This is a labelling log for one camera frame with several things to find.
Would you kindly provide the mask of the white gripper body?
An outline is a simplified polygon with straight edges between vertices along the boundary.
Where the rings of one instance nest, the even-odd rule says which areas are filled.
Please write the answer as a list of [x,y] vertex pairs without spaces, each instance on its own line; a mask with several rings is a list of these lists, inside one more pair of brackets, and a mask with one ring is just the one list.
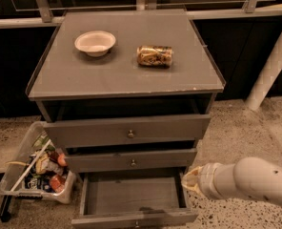
[[198,185],[202,194],[208,199],[227,199],[230,197],[231,165],[208,163],[198,175]]

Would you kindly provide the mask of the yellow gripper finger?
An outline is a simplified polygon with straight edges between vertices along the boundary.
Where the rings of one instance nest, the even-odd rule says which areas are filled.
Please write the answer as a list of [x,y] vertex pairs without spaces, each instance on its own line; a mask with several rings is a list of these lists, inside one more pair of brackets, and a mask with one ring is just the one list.
[[197,179],[195,177],[183,177],[182,178],[182,186],[187,190],[194,192],[198,195],[201,194],[201,191],[199,189]]
[[185,175],[183,175],[183,179],[185,180],[197,180],[198,175],[201,173],[203,167],[197,166],[192,170],[188,171]]

